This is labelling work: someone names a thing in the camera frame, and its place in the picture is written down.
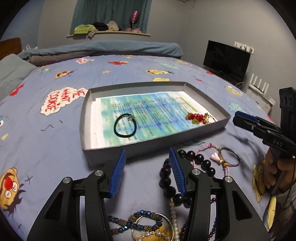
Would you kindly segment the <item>right forearm patterned sleeve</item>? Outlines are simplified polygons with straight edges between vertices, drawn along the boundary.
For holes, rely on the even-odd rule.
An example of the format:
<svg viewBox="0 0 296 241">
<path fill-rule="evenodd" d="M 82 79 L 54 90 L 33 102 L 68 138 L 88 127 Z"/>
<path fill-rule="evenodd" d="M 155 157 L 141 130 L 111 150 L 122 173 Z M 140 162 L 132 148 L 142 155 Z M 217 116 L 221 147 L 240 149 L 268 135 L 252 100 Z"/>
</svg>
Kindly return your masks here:
<svg viewBox="0 0 296 241">
<path fill-rule="evenodd" d="M 273 225 L 269 230 L 271 240 L 289 239 L 288 233 L 295 230 L 295 184 L 291 191 L 276 196 L 276 212 Z"/>
</svg>

